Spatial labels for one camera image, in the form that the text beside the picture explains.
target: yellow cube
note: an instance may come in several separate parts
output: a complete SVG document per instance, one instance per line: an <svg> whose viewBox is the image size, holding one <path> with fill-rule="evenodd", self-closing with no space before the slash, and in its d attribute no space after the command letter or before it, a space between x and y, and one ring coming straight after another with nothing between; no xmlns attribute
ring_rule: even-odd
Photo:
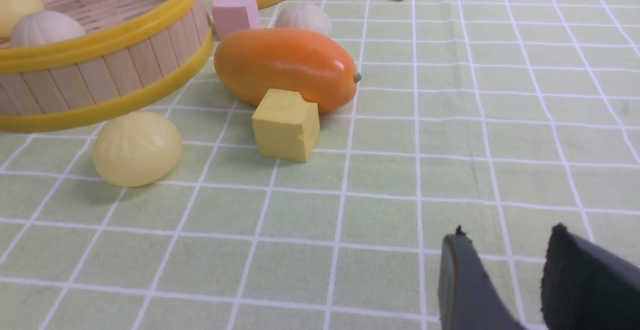
<svg viewBox="0 0 640 330"><path fill-rule="evenodd" d="M320 134L318 104L296 91L267 91L251 123L260 155L285 161L308 162Z"/></svg>

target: pink block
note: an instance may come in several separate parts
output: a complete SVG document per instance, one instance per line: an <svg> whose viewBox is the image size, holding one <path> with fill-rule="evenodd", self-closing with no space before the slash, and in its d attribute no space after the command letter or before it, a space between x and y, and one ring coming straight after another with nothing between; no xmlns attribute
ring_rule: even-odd
<svg viewBox="0 0 640 330"><path fill-rule="evenodd" d="M211 15L221 41L234 32L260 29L261 25L256 0L214 0Z"/></svg>

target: yellow basket rim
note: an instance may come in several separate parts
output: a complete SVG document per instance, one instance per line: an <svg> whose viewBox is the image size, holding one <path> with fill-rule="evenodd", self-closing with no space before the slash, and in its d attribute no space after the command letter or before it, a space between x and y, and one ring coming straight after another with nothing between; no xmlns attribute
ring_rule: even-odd
<svg viewBox="0 0 640 330"><path fill-rule="evenodd" d="M0 50L0 73L45 70L112 54L151 38L180 20L198 0L165 0L131 20L56 43Z"/></svg>

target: wooden basket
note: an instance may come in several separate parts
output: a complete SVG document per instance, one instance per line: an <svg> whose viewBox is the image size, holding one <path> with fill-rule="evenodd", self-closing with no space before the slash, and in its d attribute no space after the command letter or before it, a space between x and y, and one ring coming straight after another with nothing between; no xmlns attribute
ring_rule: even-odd
<svg viewBox="0 0 640 330"><path fill-rule="evenodd" d="M186 84L213 50L204 0L42 1L87 35L0 49L0 130L64 130L137 111Z"/></svg>

